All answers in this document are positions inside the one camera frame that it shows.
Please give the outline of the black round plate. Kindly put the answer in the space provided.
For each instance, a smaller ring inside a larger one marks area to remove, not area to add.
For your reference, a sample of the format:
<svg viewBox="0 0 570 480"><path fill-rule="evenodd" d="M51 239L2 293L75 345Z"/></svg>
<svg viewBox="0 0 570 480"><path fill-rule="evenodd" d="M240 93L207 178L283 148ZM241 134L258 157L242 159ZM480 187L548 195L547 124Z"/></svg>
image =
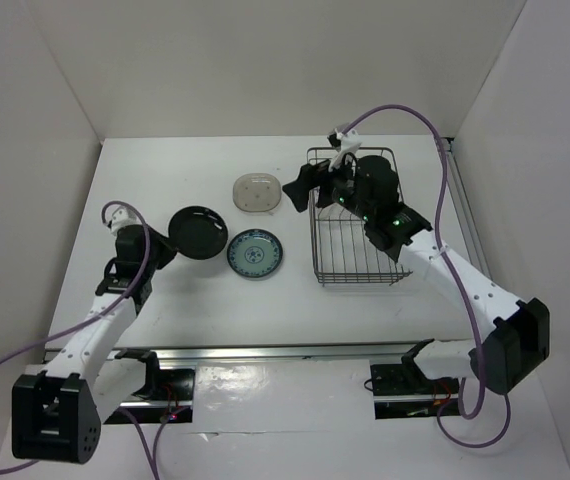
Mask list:
<svg viewBox="0 0 570 480"><path fill-rule="evenodd" d="M176 212L169 221L170 244L193 260L216 257L227 245L228 228L223 218L204 206L189 206Z"/></svg>

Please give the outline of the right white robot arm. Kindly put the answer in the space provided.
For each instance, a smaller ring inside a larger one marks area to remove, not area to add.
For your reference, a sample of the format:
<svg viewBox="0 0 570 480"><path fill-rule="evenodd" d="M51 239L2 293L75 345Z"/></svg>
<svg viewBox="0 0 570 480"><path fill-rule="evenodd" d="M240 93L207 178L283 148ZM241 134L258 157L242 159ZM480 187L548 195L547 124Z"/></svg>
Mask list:
<svg viewBox="0 0 570 480"><path fill-rule="evenodd" d="M318 207L340 206L359 218L378 251L468 315L471 340L424 340L406 354L401 379L409 390L425 391L445 377L475 376L491 392L506 395L548 358L548 307L504 290L438 239L430 222L402 202L387 159L348 154L342 161L306 164L283 191L299 212L316 191Z"/></svg>

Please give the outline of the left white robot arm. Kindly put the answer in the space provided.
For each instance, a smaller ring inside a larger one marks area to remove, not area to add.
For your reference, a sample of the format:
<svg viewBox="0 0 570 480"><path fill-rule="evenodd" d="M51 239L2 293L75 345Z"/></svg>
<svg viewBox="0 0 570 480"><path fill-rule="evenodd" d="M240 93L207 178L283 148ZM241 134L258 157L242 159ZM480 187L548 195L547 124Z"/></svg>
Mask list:
<svg viewBox="0 0 570 480"><path fill-rule="evenodd" d="M153 275L177 250L168 237L141 225L121 227L115 256L104 269L89 325L33 374L12 388L12 453L17 459L84 464L94 455L103 423L130 395L161 390L157 354L117 348L152 292Z"/></svg>

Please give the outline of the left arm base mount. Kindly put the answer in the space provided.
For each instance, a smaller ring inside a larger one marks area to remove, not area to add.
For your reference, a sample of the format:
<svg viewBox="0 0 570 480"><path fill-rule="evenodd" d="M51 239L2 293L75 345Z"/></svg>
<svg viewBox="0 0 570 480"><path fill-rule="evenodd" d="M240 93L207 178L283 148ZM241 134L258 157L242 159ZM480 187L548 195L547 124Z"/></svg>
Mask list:
<svg viewBox="0 0 570 480"><path fill-rule="evenodd" d="M196 386L196 367L164 351L124 348L112 352L102 371L115 408L107 423L125 421L126 410L141 423L190 423Z"/></svg>

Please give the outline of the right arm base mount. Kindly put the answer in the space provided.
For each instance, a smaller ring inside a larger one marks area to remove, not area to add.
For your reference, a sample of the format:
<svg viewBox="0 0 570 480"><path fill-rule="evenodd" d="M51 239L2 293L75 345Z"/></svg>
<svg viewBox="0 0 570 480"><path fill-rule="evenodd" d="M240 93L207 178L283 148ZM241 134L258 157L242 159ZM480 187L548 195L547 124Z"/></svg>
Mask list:
<svg viewBox="0 0 570 480"><path fill-rule="evenodd" d="M452 378L427 380L414 377L406 366L372 364L363 387L373 395L377 420L459 416L459 382Z"/></svg>

